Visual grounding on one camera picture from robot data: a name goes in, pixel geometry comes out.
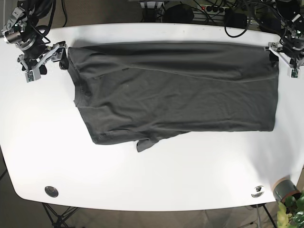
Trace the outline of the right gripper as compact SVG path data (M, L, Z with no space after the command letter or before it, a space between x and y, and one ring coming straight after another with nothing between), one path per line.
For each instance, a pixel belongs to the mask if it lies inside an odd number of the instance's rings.
M58 62L61 70L69 68L66 42L49 46L50 40L47 38L55 10L55 7L16 7L3 26L5 42L14 44L22 51L17 62L22 65L28 83L47 74L45 64L48 61Z

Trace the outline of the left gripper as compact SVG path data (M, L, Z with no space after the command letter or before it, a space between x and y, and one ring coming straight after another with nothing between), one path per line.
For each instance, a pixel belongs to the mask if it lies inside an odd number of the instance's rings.
M271 65L278 65L282 60L288 66L288 75L299 78L304 65L304 33L299 30L284 29L278 42L269 42L264 47L269 51Z

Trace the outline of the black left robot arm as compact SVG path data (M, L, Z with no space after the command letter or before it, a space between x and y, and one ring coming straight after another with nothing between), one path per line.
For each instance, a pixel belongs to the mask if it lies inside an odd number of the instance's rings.
M299 78L301 68L304 66L304 15L301 12L298 0L244 0L246 7L246 23L244 31L238 35L231 35L227 31L228 23L235 15L231 13L224 20L224 31L230 38L238 38L244 35L249 24L254 20L260 29L272 32L280 37L277 42L269 42L264 50L282 60L288 67L288 75L291 78ZM277 24L271 26L265 21L265 16L257 16L256 8L262 5L268 8L268 12Z

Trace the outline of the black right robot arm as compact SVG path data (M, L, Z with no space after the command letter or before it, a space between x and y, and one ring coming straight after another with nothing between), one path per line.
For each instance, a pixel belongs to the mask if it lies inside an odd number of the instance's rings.
M49 46L47 38L55 10L55 0L19 0L1 31L6 43L22 51L17 62L22 65L27 82L37 81L46 75L45 64L48 61L58 62L62 70L69 68L66 42Z

